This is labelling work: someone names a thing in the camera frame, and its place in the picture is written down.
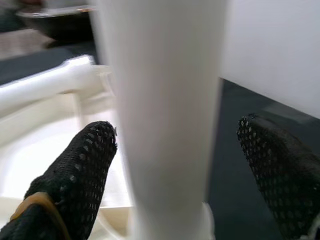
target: white rod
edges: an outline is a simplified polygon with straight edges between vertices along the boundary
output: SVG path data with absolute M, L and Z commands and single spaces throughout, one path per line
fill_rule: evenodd
M 89 87 L 99 80 L 95 76 L 94 64 L 91 56 L 81 55 L 55 68 L 1 85 L 0 116 L 33 101 Z
M 203 200 L 227 1 L 95 4 L 136 206 L 131 237 L 208 240 Z

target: white plastic tube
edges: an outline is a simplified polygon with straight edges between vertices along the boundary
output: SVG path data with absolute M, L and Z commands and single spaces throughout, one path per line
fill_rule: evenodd
M 227 1 L 94 2 L 136 206 L 131 238 L 208 240 L 203 200 Z
M 84 89 L 97 78 L 94 60 L 82 55 L 58 67 L 0 86 L 0 116 L 20 105 L 55 94 Z

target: perforated glove fabric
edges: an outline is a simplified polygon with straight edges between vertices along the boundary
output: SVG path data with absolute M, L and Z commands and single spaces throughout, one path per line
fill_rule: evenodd
M 24 197 L 36 192 L 47 193 L 71 239 L 86 240 L 93 228 L 116 152 L 113 126 L 107 121 L 92 122 L 72 139 L 45 173 L 31 183 Z M 30 205 L 0 231 L 0 240 L 41 239 L 60 240 L 63 236 L 46 210 L 37 204 Z
M 257 187 L 285 240 L 319 240 L 320 159 L 299 139 L 256 114 L 237 137 Z

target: white plastic part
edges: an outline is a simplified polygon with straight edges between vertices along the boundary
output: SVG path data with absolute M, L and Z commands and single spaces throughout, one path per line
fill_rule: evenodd
M 87 88 L 39 99 L 0 117 L 3 133 L 0 134 L 0 228 L 8 222 L 31 181 L 48 168 L 86 124 L 107 120 L 118 127 L 109 87 L 113 79 L 111 71 L 108 66 L 94 66 L 94 72 L 99 81 L 93 81 Z M 118 151 L 109 169 L 106 194 L 101 202 L 102 207 L 114 211 L 107 211 L 108 218 L 102 221 L 103 225 L 99 220 L 95 222 L 90 240 L 117 239 L 111 237 L 121 233 L 122 226 L 127 229 L 127 222 L 120 220 L 128 218 L 126 212 L 132 201 L 124 173 L 121 141 L 118 137 Z
M 55 94 L 77 91 L 100 81 L 89 55 L 66 60 L 58 67 L 0 86 L 0 117 L 9 110 Z
M 211 239 L 203 200 L 227 1 L 92 2 L 116 79 L 135 204 L 129 239 Z
M 319 0 L 231 0 L 221 77 L 320 119 L 319 12 Z

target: dark bowl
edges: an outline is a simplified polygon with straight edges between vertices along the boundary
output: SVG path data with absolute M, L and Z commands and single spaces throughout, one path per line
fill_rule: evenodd
M 69 8 L 52 11 L 40 7 L 25 8 L 17 13 L 30 28 L 64 42 L 93 39 L 90 23 L 90 8 Z

